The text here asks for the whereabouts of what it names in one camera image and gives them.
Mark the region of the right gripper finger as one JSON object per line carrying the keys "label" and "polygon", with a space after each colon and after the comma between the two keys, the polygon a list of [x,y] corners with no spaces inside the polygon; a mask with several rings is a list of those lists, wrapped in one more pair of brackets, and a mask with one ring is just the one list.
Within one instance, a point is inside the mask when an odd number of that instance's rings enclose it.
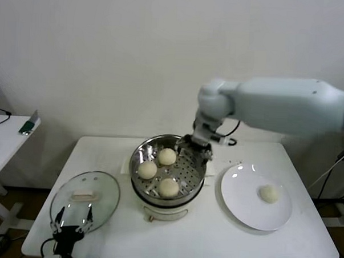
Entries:
{"label": "right gripper finger", "polygon": [[175,151],[177,154],[180,154],[182,150],[188,149],[188,143],[189,143],[189,135],[186,134],[182,136],[180,139],[177,140],[175,143]]}
{"label": "right gripper finger", "polygon": [[213,159],[213,150],[211,147],[202,149],[202,159],[204,162],[209,162]]}

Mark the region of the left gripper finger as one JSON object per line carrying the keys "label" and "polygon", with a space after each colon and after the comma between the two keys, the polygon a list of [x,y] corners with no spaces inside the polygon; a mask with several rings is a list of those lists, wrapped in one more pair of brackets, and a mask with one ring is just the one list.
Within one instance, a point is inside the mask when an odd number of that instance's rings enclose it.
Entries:
{"label": "left gripper finger", "polygon": [[61,223],[62,223],[62,217],[64,214],[64,210],[65,210],[65,207],[62,207],[61,210],[57,213],[55,219],[51,222],[52,232],[60,233],[62,231]]}
{"label": "left gripper finger", "polygon": [[88,233],[92,228],[93,213],[92,207],[88,208],[87,216],[82,220],[82,224],[76,229],[76,232]]}

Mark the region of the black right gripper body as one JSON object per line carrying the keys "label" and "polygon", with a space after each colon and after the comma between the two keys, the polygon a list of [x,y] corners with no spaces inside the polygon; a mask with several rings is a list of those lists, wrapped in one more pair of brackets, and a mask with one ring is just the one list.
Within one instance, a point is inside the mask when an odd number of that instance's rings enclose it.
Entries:
{"label": "black right gripper body", "polygon": [[191,136],[189,136],[189,142],[188,142],[189,150],[202,153],[203,148],[209,148],[209,147],[211,147],[210,144],[199,144],[196,141],[194,141]]}

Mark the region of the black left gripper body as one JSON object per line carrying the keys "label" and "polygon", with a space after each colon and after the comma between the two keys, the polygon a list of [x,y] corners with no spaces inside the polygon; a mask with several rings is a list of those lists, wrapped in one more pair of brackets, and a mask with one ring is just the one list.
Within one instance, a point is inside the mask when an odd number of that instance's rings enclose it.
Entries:
{"label": "black left gripper body", "polygon": [[53,234],[56,241],[55,254],[72,254],[76,242],[84,238],[84,232],[80,226],[63,226],[61,231]]}

